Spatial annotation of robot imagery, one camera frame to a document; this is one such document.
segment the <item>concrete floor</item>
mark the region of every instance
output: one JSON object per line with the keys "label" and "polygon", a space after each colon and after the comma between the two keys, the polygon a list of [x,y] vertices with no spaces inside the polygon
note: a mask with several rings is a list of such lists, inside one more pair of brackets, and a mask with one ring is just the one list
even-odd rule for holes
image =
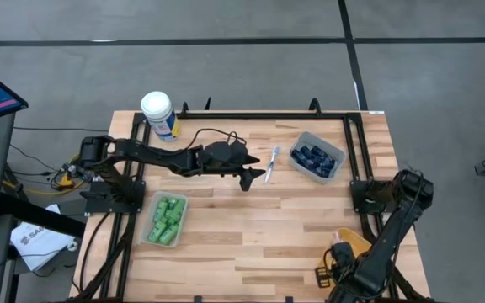
{"label": "concrete floor", "polygon": [[[485,1],[348,0],[354,37],[485,36]],[[0,0],[0,40],[343,36],[331,0]],[[369,109],[385,110],[401,166],[435,184],[417,238],[436,300],[485,302],[485,44],[357,45]],[[179,108],[357,109],[344,45],[0,47],[0,80],[29,102],[16,125],[107,129],[117,109],[163,90]],[[13,144],[49,164],[87,133],[16,130]],[[42,167],[11,151],[18,171]],[[31,187],[42,189],[41,184]],[[80,212],[76,194],[60,203]],[[24,274],[17,302],[63,300],[77,256]]]}

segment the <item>green object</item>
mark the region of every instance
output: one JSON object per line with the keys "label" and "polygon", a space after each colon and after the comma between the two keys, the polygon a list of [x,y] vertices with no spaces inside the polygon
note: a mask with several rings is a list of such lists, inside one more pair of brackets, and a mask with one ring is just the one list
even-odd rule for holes
{"label": "green object", "polygon": [[170,226],[161,236],[160,243],[168,245],[177,236],[177,231],[179,231],[179,224]]}
{"label": "green object", "polygon": [[168,209],[168,202],[160,202],[158,203],[157,210],[155,211],[155,216],[152,219],[154,222],[160,221],[160,219],[166,214],[166,210]]}
{"label": "green object", "polygon": [[164,233],[164,231],[166,231],[166,228],[168,228],[168,224],[164,222],[159,221],[155,223],[155,227],[152,229],[151,233],[149,234],[149,241],[157,242],[158,238],[160,238]]}

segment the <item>wooden table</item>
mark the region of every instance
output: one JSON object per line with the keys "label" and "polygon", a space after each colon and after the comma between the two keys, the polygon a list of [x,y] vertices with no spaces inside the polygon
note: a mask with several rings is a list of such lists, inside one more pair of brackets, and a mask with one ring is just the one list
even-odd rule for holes
{"label": "wooden table", "polygon": [[[134,113],[115,112],[109,134],[115,138],[128,137]],[[397,172],[397,161],[386,117],[367,112],[362,117],[374,175],[378,179],[391,179]],[[249,154],[261,159],[261,163],[253,165],[255,168],[265,169],[273,148],[279,146],[271,179],[267,184],[263,178],[255,180],[245,193],[238,178],[182,178],[165,168],[146,166],[147,193],[144,210],[137,217],[125,300],[190,301],[195,295],[202,295],[205,301],[284,301],[286,296],[293,296],[295,301],[322,302],[329,290],[317,287],[313,269],[331,243],[332,232],[339,227],[360,232],[359,217],[353,211],[349,192],[350,163],[344,164],[334,182],[321,185],[291,168],[287,159],[290,147],[304,130],[322,137],[347,155],[342,121],[181,120],[182,135],[176,142],[163,143],[152,134],[150,145],[182,148],[198,129],[206,127],[234,130],[245,138]],[[359,170],[364,172],[354,125],[352,129]],[[195,144],[225,139],[221,134],[202,132]],[[140,243],[155,190],[185,194],[189,198],[184,233],[176,248]],[[78,264],[101,217],[93,215],[88,219]],[[106,258],[113,217],[110,215],[94,238],[86,283]],[[419,293],[429,295],[413,229],[401,245],[397,266]],[[110,296],[115,295],[119,263],[114,269]],[[75,281],[79,274],[77,266]]]}

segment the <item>plastic container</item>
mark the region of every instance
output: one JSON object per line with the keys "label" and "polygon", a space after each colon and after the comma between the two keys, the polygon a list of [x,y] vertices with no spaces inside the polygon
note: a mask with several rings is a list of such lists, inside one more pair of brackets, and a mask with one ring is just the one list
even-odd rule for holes
{"label": "plastic container", "polygon": [[[293,159],[291,152],[293,152],[293,150],[295,149],[300,150],[301,147],[303,146],[307,146],[310,149],[312,149],[312,147],[314,146],[317,146],[321,148],[324,152],[326,152],[328,156],[335,161],[334,167],[333,169],[330,170],[330,173],[327,178],[317,176],[315,173],[312,173],[311,171],[309,171],[308,169],[306,169],[305,167],[303,167]],[[302,135],[297,139],[293,147],[290,149],[289,164],[294,169],[300,171],[301,173],[304,173],[312,180],[321,184],[325,184],[333,181],[334,176],[336,175],[336,172],[344,165],[344,162],[345,162],[345,153],[343,151],[339,150],[337,147],[334,147],[330,143],[324,141],[318,136],[315,136],[312,133],[309,133],[307,131],[302,133]]]}
{"label": "plastic container", "polygon": [[151,92],[141,100],[141,110],[162,141],[174,141],[179,136],[179,120],[168,95]]}
{"label": "plastic container", "polygon": [[[172,240],[172,243],[170,245],[163,245],[162,243],[155,243],[149,241],[149,234],[152,231],[153,228],[153,218],[155,216],[155,211],[157,210],[158,202],[160,202],[161,198],[174,198],[174,199],[183,199],[184,200],[184,208],[183,208],[183,214],[181,215],[181,220],[179,221],[179,230],[177,231],[177,236]],[[154,244],[158,245],[161,247],[176,247],[177,244],[179,244],[179,238],[181,237],[181,233],[183,231],[183,225],[184,225],[184,218],[186,217],[186,210],[189,207],[189,201],[186,198],[186,196],[183,196],[182,194],[172,194],[168,192],[163,192],[163,191],[157,191],[153,194],[151,198],[151,205],[149,207],[149,214],[147,215],[147,222],[143,226],[143,232],[141,233],[141,243],[147,243],[147,244]]]}

